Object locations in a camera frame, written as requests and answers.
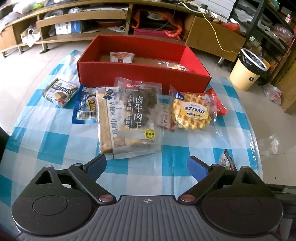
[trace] black garbage bag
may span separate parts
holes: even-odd
[[[266,65],[251,51],[242,48],[239,53],[239,60],[252,73],[264,75],[267,72]]]

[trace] red snack bag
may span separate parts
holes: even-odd
[[[214,96],[214,99],[216,99],[216,101],[217,101],[217,115],[226,115],[228,113],[228,110],[226,110],[226,108],[224,107],[222,102],[219,100],[216,92],[214,91],[214,89],[212,87],[209,88],[205,93]]]

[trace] plastic tablecloth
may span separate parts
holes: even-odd
[[[76,62],[82,52],[74,50],[40,84],[15,123],[0,164],[0,225],[17,234],[11,206],[25,186],[45,165],[67,169],[87,163],[99,154],[97,124],[72,124],[73,98],[59,108],[41,96],[56,77],[78,84]],[[178,197],[196,180],[187,170],[194,155],[208,165],[218,163],[224,149],[236,167],[250,166],[262,177],[261,160],[252,127],[232,84],[212,77],[213,87],[228,114],[206,131],[165,131],[162,152],[130,159],[112,159],[97,182],[116,196],[170,195]]]

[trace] bread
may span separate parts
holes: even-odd
[[[112,153],[112,141],[110,134],[107,100],[103,99],[104,94],[97,94],[97,107],[99,112],[99,125],[100,125],[100,143],[101,153]]]

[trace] yellow cable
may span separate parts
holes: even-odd
[[[216,31],[215,31],[213,25],[212,25],[211,22],[205,17],[204,14],[203,14],[203,16],[204,16],[205,20],[208,21],[208,23],[211,25],[212,29],[214,30],[214,33],[215,33],[215,35],[216,35],[216,39],[217,39],[217,42],[218,42],[220,48],[221,48],[223,51],[227,52],[227,53],[235,53],[235,54],[239,54],[239,53],[236,53],[236,52],[234,52],[234,51],[227,51],[227,50],[225,50],[225,49],[223,49],[223,48],[221,47],[221,44],[220,44],[220,42],[219,42],[219,40],[218,40],[217,33],[216,33]]]

